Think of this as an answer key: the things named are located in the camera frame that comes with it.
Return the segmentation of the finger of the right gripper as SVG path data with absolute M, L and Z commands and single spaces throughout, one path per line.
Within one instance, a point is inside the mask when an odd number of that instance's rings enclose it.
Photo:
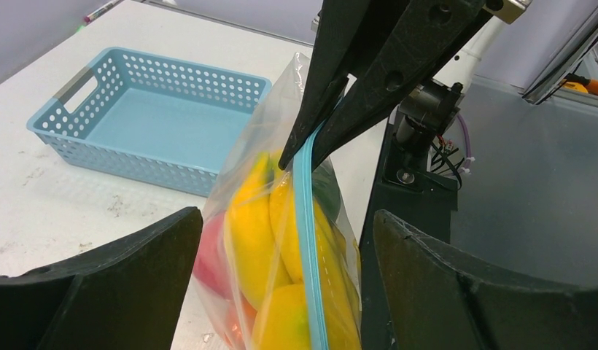
M 279 167 L 286 169 L 293 157 L 327 118 L 346 84 L 347 56 L 370 6 L 369 1 L 324 1 L 314 42 L 303 99 Z
M 369 1 L 347 56 L 347 81 L 319 125 L 312 163 L 383 120 L 502 9 L 501 1 Z

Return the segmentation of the red apple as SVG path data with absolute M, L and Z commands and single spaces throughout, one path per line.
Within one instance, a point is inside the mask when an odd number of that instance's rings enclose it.
M 193 275 L 205 287 L 221 298 L 232 297 L 230 279 L 227 274 L 227 258 L 223 246 L 223 225 L 225 212 L 208 218 L 203 226 Z

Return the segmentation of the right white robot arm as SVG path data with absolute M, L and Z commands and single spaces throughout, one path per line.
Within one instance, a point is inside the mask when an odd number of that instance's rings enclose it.
M 463 88 L 439 85 L 434 76 L 505 8 L 504 1 L 324 1 L 279 167 L 309 139 L 318 166 L 403 101 L 420 110 L 419 127 L 434 136 L 452 118 Z

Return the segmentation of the yellow banana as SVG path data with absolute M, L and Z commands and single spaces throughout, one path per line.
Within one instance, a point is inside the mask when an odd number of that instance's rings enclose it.
M 238 290 L 257 312 L 277 288 L 303 284 L 298 216 L 292 174 L 278 168 L 279 154 L 258 152 L 230 199 L 224 245 Z M 327 218 L 312 195 L 326 346 L 360 349 L 360 251 L 340 213 Z

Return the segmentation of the green lime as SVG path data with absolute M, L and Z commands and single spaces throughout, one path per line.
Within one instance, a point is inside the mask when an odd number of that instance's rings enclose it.
M 334 222 L 340 213 L 342 197 L 332 163 L 321 163 L 312 173 L 313 195 L 327 218 Z

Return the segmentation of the blue plastic basket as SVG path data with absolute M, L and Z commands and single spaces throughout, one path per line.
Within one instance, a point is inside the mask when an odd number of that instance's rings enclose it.
M 27 123 L 73 166 L 206 197 L 271 81 L 109 47 Z

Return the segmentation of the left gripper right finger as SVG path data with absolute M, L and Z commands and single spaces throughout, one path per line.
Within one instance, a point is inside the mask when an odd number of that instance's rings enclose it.
M 598 287 L 501 268 L 385 210 L 373 237 L 400 349 L 598 349 Z

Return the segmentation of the orange fruit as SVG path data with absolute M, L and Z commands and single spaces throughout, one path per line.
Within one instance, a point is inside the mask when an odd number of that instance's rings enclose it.
M 257 310 L 252 307 L 244 296 L 241 296 L 241 307 L 238 308 L 231 303 L 225 316 L 224 339 L 230 349 L 246 348 L 244 343 L 244 332 L 240 322 L 241 316 L 244 318 L 246 328 L 251 332 L 257 316 Z

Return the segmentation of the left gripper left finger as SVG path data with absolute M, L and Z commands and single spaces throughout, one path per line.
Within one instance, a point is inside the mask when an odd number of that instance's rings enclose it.
M 183 208 L 21 276 L 0 276 L 0 349 L 169 349 L 203 227 Z

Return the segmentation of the clear zip top bag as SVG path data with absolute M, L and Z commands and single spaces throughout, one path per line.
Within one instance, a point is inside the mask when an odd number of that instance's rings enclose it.
M 204 208 L 193 268 L 215 332 L 230 349 L 360 349 L 360 251 L 333 164 L 279 158 L 300 109 L 310 60 L 296 53 L 255 111 Z

